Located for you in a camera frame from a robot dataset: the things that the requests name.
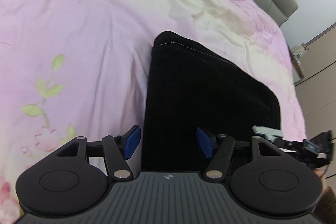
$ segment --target green leaf pattern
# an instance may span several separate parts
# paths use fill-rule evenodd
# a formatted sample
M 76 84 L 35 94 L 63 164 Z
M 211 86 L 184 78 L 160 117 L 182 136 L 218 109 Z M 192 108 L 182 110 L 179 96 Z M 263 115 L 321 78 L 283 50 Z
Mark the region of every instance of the green leaf pattern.
M 51 69 L 54 71 L 59 70 L 59 68 L 62 66 L 64 61 L 64 54 L 60 54 L 54 58 L 51 64 Z
M 57 71 L 61 68 L 64 61 L 64 54 L 59 54 L 56 56 L 52 63 L 51 63 L 51 69 L 53 71 Z M 36 89 L 38 93 L 43 97 L 41 104 L 30 104 L 22 107 L 21 109 L 23 112 L 28 115 L 29 117 L 37 117 L 42 116 L 45 122 L 45 128 L 49 130 L 49 118 L 47 114 L 44 111 L 44 104 L 46 103 L 47 98 L 55 97 L 57 96 L 62 90 L 63 85 L 56 84 L 53 87 L 48 87 L 51 79 L 48 81 L 44 81 L 42 78 L 39 78 L 36 82 Z M 70 124 L 67 129 L 67 137 L 66 138 L 60 138 L 59 141 L 61 144 L 64 144 L 68 142 L 69 140 L 72 140 L 77 136 L 75 128 Z
M 37 117 L 42 115 L 43 111 L 37 105 L 26 105 L 22 110 L 30 117 Z

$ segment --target hand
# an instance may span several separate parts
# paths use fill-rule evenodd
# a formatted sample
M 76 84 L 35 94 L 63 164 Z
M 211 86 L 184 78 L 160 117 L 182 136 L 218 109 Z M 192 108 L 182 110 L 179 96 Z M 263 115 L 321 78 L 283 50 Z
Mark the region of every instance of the hand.
M 322 196 L 324 196 L 324 194 L 326 193 L 326 191 L 328 191 L 326 176 L 323 174 L 324 171 L 315 169 L 315 170 L 313 170 L 313 172 L 316 175 L 319 176 L 319 178 L 320 178 L 320 180 L 322 182 Z

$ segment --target wooden cabinet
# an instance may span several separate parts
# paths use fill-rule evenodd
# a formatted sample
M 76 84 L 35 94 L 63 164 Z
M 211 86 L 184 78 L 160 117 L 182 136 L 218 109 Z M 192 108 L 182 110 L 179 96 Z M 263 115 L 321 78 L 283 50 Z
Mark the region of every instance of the wooden cabinet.
M 309 46 L 300 59 L 304 76 L 295 87 L 306 122 L 307 137 L 333 130 L 336 137 L 336 27 Z M 336 159 L 327 175 L 336 173 Z M 328 180 L 336 190 L 336 180 Z

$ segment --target cable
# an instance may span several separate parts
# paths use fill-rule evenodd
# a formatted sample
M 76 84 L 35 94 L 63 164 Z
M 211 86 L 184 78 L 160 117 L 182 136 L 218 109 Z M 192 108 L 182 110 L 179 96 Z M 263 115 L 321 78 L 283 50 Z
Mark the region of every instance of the cable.
M 331 175 L 331 176 L 328 176 L 328 177 L 326 177 L 325 179 L 329 179 L 329 178 L 332 178 L 332 177 L 334 177 L 334 176 L 336 176 L 336 174 L 333 174 L 333 175 Z
M 328 171 L 328 169 L 329 169 L 329 165 L 327 165 L 327 167 L 325 168 L 325 170 L 324 170 L 324 172 L 323 172 L 323 175 L 320 176 L 320 178 L 322 178 L 322 177 L 326 174 L 326 172 Z

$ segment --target pink duvet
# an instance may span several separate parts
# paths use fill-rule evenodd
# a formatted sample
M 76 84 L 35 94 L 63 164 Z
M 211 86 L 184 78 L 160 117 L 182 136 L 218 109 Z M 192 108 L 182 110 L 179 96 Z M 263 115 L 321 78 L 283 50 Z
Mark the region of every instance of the pink duvet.
M 16 179 L 38 160 L 75 136 L 143 125 L 151 48 L 165 30 L 267 85 L 285 138 L 305 137 L 287 45 L 252 0 L 0 0 L 0 27 L 1 224 L 19 216 Z M 134 172 L 139 163 L 140 147 Z

